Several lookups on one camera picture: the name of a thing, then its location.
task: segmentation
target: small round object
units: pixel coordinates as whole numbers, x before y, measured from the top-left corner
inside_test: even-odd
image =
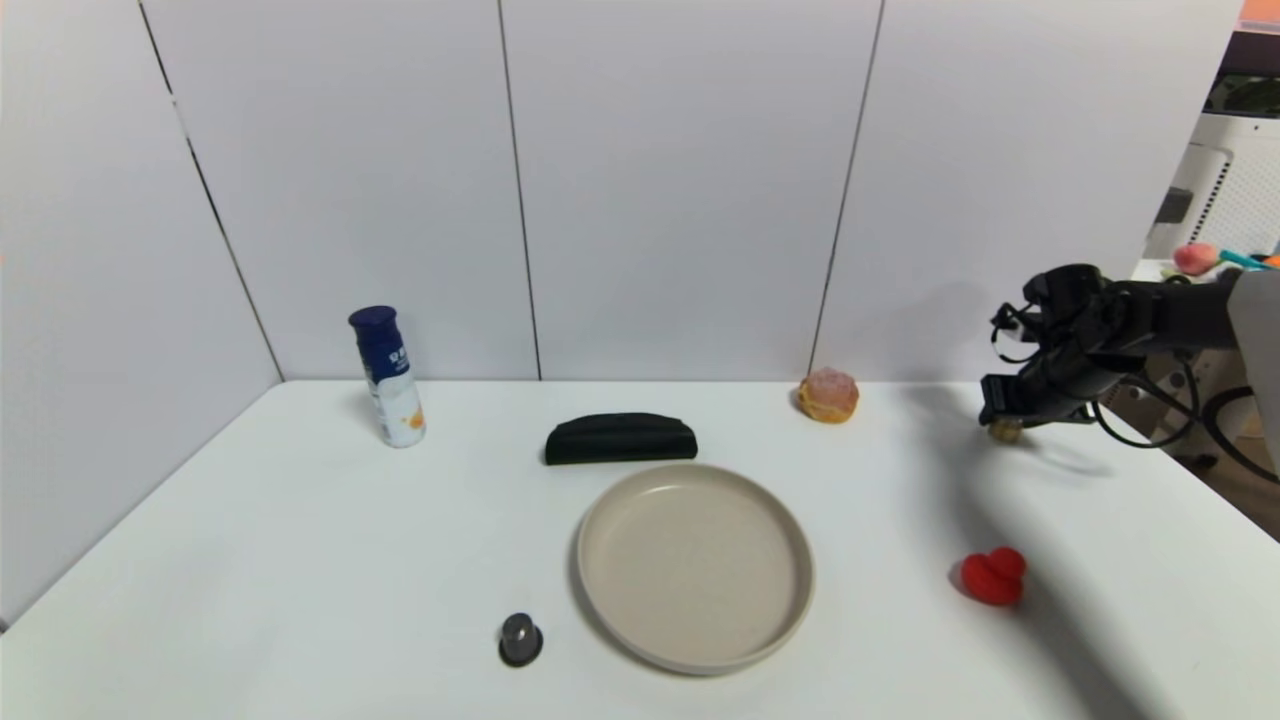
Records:
[[[819,423],[844,423],[858,409],[858,383],[850,375],[823,368],[800,382],[796,402],[805,415]]]
[[[1203,275],[1217,265],[1217,247],[1203,242],[1192,242],[1174,250],[1174,266],[1184,275]]]
[[[534,625],[534,619],[517,612],[502,624],[502,641],[498,642],[498,656],[512,667],[524,667],[532,662],[543,651],[543,632]]]
[[[987,425],[987,433],[998,443],[1018,445],[1023,437],[1023,421],[997,418]]]

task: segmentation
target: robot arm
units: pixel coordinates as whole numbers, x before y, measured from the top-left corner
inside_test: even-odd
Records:
[[[1211,284],[1110,282],[1092,265],[1036,275],[1023,288],[1027,309],[1006,304],[992,324],[1020,329],[1039,350],[1016,375],[982,379],[979,423],[1088,421],[1084,406],[1142,372],[1147,355],[1236,347],[1228,313],[1236,277]]]
[[[1111,282],[1092,265],[1064,265],[1032,278],[1023,296],[1025,307],[1005,304],[992,324],[996,333],[1014,331],[1039,347],[1016,375],[982,379],[983,425],[1093,421],[1085,406],[1140,374],[1148,355],[1236,348],[1249,386],[1215,396],[1203,414],[1193,393],[1187,428],[1202,421],[1225,452],[1249,466],[1215,428],[1222,405],[1253,395],[1267,450],[1280,457],[1280,273],[1234,273],[1210,284]]]

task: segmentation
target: spray can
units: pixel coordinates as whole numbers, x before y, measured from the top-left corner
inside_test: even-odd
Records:
[[[364,307],[352,313],[347,322],[356,329],[356,347],[365,364],[383,441],[392,447],[415,445],[422,439],[426,421],[417,386],[408,372],[404,341],[396,328],[396,309],[387,305]]]

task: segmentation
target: black rubber object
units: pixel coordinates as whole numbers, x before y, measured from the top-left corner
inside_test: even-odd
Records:
[[[498,657],[512,667],[524,667],[538,659],[543,651],[543,632],[534,625],[534,619],[524,612],[516,612],[502,624],[502,639],[498,641]]]
[[[586,415],[556,425],[547,437],[548,465],[687,460],[698,456],[698,438],[675,418],[649,413]]]
[[[1228,402],[1243,400],[1245,397],[1251,397],[1252,395],[1253,388],[1249,386],[1224,389],[1204,404],[1204,411],[1203,415],[1201,415],[1201,421],[1204,424],[1204,432],[1208,433],[1208,437],[1213,438],[1213,442],[1217,443],[1217,446],[1222,448],[1222,452],[1228,454],[1231,460],[1235,460],[1245,470],[1253,473],[1263,480],[1280,483],[1280,477],[1276,477],[1275,473],[1258,465],[1253,460],[1249,460],[1248,455],[1240,452],[1240,448],[1235,447],[1231,438],[1222,434],[1222,428],[1217,427],[1217,414],[1222,411],[1222,407],[1225,407]]]

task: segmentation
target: beige plate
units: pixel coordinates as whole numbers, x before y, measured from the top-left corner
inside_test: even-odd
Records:
[[[591,609],[645,660],[695,675],[741,669],[795,633],[813,556],[795,518],[709,465],[645,470],[609,488],[577,534]]]

